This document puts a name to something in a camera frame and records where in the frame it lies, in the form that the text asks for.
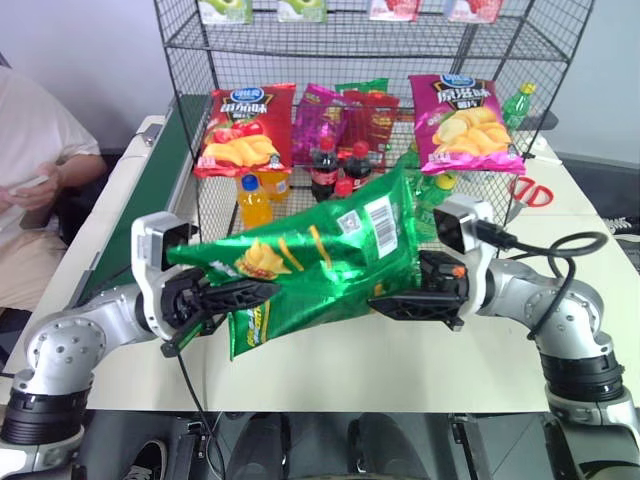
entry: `white wall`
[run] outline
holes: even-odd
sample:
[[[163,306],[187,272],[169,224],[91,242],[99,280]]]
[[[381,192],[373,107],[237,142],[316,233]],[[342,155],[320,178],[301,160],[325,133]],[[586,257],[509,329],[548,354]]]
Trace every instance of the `white wall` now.
[[[545,135],[555,150],[640,168],[638,19],[638,0],[596,0],[551,108],[560,123]]]
[[[0,2],[0,52],[103,149],[126,146],[172,98],[152,0]]]
[[[638,19],[638,0],[596,1],[553,107],[560,124],[547,137],[558,151],[640,166]],[[125,146],[171,98],[152,0],[0,2],[0,52],[103,148]]]

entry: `orange juice bottle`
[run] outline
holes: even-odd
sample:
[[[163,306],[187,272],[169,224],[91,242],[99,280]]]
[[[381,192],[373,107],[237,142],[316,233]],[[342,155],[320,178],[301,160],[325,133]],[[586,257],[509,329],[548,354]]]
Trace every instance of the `orange juice bottle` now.
[[[262,188],[269,194],[269,199],[282,202],[289,196],[289,174],[283,172],[258,173]]]
[[[255,175],[245,175],[238,189],[238,205],[245,229],[259,227],[273,220],[269,195],[260,187]]]

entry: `magenta chip bag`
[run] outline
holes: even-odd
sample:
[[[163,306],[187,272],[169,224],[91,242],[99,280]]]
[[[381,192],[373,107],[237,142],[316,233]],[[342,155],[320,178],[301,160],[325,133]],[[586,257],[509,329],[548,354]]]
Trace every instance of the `magenta chip bag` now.
[[[502,122],[493,82],[464,75],[410,75],[409,80],[424,173],[525,172]]]
[[[322,137],[339,142],[347,126],[344,110],[353,103],[320,85],[307,85],[293,124],[294,165],[311,165],[311,150],[318,148]]]

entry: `red scissors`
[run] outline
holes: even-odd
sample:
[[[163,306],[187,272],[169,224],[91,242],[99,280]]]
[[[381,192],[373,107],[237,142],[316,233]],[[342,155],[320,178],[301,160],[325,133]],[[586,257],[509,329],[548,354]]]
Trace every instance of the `red scissors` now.
[[[518,177],[511,182],[510,190],[514,202],[507,215],[507,223],[525,207],[544,207],[553,201],[553,192],[544,185],[538,185],[533,178]]]

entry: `phone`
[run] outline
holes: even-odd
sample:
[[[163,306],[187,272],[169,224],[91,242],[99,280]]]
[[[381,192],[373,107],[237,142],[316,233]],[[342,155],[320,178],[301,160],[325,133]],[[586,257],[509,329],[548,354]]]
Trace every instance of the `phone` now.
[[[37,177],[30,178],[29,180],[11,187],[9,189],[9,195],[15,197],[16,195],[18,195],[18,189],[36,187],[38,185],[42,185],[47,180],[49,180],[49,177],[47,175],[38,175]]]

